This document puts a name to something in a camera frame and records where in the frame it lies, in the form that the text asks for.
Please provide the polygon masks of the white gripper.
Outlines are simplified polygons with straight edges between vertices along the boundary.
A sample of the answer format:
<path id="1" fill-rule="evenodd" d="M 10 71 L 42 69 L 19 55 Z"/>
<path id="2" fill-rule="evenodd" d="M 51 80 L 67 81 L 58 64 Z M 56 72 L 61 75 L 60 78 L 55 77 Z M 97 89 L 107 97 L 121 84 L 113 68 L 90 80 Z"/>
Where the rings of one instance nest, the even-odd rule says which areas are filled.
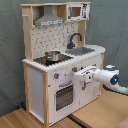
<path id="1" fill-rule="evenodd" d="M 79 81 L 84 81 L 85 83 L 89 83 L 93 81 L 93 74 L 96 70 L 95 66 L 88 66 L 83 68 L 82 70 L 76 72 L 74 74 L 74 78 Z"/>

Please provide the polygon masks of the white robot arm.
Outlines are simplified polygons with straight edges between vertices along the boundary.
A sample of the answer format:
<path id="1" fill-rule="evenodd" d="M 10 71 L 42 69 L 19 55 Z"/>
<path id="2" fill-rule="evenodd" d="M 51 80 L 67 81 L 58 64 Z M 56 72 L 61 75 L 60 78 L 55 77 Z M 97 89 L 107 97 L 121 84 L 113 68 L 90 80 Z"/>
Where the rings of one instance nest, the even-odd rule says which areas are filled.
<path id="1" fill-rule="evenodd" d="M 87 66 L 76 72 L 74 78 L 85 83 L 90 83 L 92 81 L 100 82 L 112 91 L 128 95 L 128 87 L 121 87 L 118 83 L 118 70 L 110 71 L 100 69 L 96 66 Z"/>

